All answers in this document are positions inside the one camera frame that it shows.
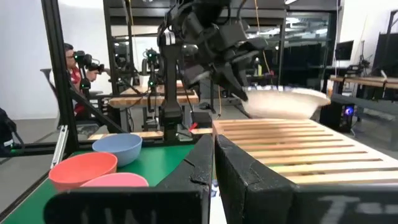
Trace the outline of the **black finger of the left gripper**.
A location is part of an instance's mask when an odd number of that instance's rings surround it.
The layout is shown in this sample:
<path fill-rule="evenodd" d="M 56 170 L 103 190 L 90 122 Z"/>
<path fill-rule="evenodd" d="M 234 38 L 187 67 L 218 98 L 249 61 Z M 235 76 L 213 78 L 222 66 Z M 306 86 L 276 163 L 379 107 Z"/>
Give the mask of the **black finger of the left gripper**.
<path fill-rule="evenodd" d="M 242 86 L 234 76 L 233 69 L 231 67 L 217 68 L 214 74 L 214 82 L 236 96 L 243 95 Z"/>
<path fill-rule="evenodd" d="M 246 94 L 246 87 L 248 86 L 248 81 L 246 77 L 246 66 L 243 62 L 233 64 L 233 75 L 237 80 L 237 84 L 234 84 L 234 90 L 232 91 L 241 100 L 248 100 Z"/>

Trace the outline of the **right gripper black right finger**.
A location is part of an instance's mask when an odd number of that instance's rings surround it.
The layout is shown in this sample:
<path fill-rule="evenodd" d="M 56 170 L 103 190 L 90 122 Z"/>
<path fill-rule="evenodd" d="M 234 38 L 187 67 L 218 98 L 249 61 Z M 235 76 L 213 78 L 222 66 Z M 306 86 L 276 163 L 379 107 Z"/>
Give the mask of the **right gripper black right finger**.
<path fill-rule="evenodd" d="M 227 224 L 398 224 L 398 185 L 296 184 L 223 135 L 215 169 Z"/>

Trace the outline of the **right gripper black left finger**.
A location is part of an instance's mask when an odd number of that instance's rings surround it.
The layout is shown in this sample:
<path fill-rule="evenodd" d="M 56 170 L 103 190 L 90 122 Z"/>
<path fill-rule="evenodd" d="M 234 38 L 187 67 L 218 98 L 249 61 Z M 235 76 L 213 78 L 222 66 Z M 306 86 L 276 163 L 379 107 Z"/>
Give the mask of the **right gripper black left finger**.
<path fill-rule="evenodd" d="M 155 187 L 81 187 L 45 205 L 45 224 L 208 224 L 214 142 L 202 136 Z"/>

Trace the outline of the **white bowl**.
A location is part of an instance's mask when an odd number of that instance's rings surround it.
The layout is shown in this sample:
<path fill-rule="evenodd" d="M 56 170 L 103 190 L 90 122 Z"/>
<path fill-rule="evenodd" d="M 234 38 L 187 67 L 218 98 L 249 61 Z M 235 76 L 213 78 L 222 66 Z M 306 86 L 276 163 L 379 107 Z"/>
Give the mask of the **white bowl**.
<path fill-rule="evenodd" d="M 243 108 L 253 118 L 309 119 L 321 106 L 331 103 L 326 94 L 291 86 L 257 86 L 246 90 Z"/>

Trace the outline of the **pink bowl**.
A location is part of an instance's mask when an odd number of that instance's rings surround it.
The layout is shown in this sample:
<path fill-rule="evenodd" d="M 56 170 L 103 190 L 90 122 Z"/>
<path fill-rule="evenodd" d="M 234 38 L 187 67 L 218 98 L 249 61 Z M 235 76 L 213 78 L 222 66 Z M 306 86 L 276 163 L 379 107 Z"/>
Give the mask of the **pink bowl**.
<path fill-rule="evenodd" d="M 113 173 L 97 177 L 84 183 L 82 187 L 148 187 L 145 178 L 134 173 Z"/>

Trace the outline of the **coral red bowl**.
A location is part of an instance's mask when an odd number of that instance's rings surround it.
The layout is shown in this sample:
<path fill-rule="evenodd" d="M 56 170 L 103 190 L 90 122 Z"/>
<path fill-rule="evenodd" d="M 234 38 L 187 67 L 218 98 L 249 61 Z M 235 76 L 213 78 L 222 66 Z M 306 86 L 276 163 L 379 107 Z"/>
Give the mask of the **coral red bowl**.
<path fill-rule="evenodd" d="M 75 189 L 103 175 L 116 172 L 118 158 L 108 152 L 89 152 L 65 159 L 50 172 L 57 191 Z"/>

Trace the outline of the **wooden slatted shelf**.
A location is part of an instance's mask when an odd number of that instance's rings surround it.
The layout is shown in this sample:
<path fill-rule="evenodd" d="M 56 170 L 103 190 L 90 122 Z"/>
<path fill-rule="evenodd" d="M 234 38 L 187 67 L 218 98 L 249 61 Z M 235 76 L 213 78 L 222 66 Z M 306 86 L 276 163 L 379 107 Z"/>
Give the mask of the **wooden slatted shelf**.
<path fill-rule="evenodd" d="M 398 184 L 398 160 L 310 119 L 213 122 L 261 164 L 296 184 Z"/>

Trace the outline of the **green table mat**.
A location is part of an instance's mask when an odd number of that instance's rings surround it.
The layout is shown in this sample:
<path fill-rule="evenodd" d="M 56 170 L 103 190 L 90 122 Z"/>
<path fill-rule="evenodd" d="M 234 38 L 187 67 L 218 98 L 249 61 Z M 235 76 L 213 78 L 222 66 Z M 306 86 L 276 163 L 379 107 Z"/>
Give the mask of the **green table mat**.
<path fill-rule="evenodd" d="M 144 147 L 138 159 L 117 171 L 141 175 L 153 187 L 169 175 L 192 149 L 193 145 Z M 0 224 L 45 224 L 45 204 L 56 193 L 53 183 L 45 179 Z"/>

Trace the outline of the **light blue plate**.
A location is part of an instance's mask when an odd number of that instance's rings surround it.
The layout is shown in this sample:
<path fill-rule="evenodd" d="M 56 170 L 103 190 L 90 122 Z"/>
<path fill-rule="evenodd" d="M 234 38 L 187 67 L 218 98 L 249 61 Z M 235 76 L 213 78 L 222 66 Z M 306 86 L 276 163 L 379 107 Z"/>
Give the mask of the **light blue plate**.
<path fill-rule="evenodd" d="M 141 153 L 142 138 L 136 134 L 114 134 L 96 140 L 92 148 L 96 152 L 112 153 L 118 158 L 118 167 L 134 162 Z"/>

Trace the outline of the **background wooden workbench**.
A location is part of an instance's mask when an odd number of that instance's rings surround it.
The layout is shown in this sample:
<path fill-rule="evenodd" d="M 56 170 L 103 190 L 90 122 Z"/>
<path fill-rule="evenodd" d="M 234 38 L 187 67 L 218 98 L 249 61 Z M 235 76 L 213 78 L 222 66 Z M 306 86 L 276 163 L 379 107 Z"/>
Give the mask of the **background wooden workbench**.
<path fill-rule="evenodd" d="M 384 87 L 398 90 L 398 78 L 384 77 L 337 77 L 332 75 L 327 83 L 327 90 L 332 90 L 334 84 L 338 83 L 355 83 L 359 85 L 367 85 L 374 87 Z"/>
<path fill-rule="evenodd" d="M 188 100 L 191 103 L 197 104 L 199 103 L 199 97 L 194 90 L 187 90 L 188 96 L 185 94 L 185 90 L 183 88 L 182 82 L 178 80 L 177 84 L 177 102 L 179 104 L 187 104 Z M 161 105 L 165 100 L 164 96 L 129 96 L 129 97 L 122 97 L 121 95 L 132 95 L 133 89 L 129 88 L 123 91 L 117 98 L 112 98 L 108 100 L 108 104 L 113 108 L 127 108 L 130 106 L 147 106 L 147 102 L 150 101 L 151 105 Z"/>

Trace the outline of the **black computer tower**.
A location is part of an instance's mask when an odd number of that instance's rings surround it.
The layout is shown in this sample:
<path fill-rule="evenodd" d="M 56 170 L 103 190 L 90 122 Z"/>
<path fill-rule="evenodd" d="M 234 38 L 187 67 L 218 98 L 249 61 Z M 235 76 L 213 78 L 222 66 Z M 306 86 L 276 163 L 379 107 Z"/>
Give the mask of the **black computer tower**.
<path fill-rule="evenodd" d="M 319 122 L 340 133 L 350 133 L 354 112 L 354 104 L 332 101 L 321 109 Z"/>

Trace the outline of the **silver aluminium bar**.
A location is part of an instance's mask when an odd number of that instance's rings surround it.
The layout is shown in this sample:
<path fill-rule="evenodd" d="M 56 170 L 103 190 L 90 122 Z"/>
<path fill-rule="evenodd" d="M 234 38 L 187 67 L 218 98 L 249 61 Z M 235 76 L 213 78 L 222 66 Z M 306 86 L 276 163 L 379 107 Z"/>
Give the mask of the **silver aluminium bar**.
<path fill-rule="evenodd" d="M 58 136 L 57 144 L 55 146 L 53 158 L 50 164 L 50 169 L 53 169 L 57 164 L 62 161 L 63 153 L 65 150 L 67 138 L 68 138 L 68 125 L 62 125 Z"/>

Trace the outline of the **person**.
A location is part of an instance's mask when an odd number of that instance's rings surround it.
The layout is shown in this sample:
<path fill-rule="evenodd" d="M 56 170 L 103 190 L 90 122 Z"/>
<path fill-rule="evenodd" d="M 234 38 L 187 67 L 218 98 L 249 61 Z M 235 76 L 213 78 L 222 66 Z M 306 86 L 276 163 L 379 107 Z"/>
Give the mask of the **person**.
<path fill-rule="evenodd" d="M 73 84 L 73 89 L 75 92 L 79 93 L 84 99 L 86 99 L 86 96 L 81 89 L 81 70 L 78 68 L 78 64 L 74 56 L 74 48 L 71 44 L 64 43 L 64 50 L 67 70 L 70 74 L 70 80 Z M 91 64 L 86 70 L 86 78 L 88 79 L 88 81 L 94 82 L 97 78 L 97 75 L 100 75 L 103 72 L 103 64 Z M 89 119 L 93 119 L 90 113 L 85 109 L 85 106 L 83 104 L 78 103 L 75 100 L 72 100 L 72 102 L 76 121 L 86 121 Z"/>

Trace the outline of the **black bag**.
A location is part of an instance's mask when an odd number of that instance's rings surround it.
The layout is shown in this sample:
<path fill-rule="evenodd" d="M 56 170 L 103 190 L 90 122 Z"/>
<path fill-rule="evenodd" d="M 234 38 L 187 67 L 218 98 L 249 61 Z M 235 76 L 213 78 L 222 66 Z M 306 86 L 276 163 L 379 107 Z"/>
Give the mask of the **black bag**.
<path fill-rule="evenodd" d="M 16 124 L 0 108 L 0 156 L 8 156 L 14 147 L 13 133 L 16 132 Z"/>

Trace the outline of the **black aluminium table frame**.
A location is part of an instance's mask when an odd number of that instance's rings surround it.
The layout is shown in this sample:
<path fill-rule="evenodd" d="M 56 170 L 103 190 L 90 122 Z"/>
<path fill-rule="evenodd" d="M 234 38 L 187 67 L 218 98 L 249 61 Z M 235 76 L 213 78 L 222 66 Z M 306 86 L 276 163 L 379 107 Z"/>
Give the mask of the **black aluminium table frame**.
<path fill-rule="evenodd" d="M 59 12 L 58 0 L 41 0 L 42 10 L 44 15 L 45 28 L 47 32 L 47 42 L 49 44 L 50 58 L 52 62 L 52 70 L 55 79 L 55 87 L 60 103 L 61 123 L 68 125 L 69 134 L 66 143 L 67 155 L 79 155 L 88 152 L 91 149 L 89 142 L 83 143 L 78 141 L 76 122 L 72 110 L 72 94 L 71 83 L 69 82 L 69 75 L 67 74 L 65 57 L 62 55 L 63 50 L 63 34 L 62 23 Z M 189 142 L 180 142 L 176 146 L 192 145 Z M 162 147 L 173 146 L 162 142 L 149 141 L 143 144 L 144 147 Z M 45 179 L 48 179 L 48 174 L 43 175 L 37 182 L 28 188 L 16 201 L 10 206 L 10 212 L 3 212 L 6 217 L 18 207 Z"/>

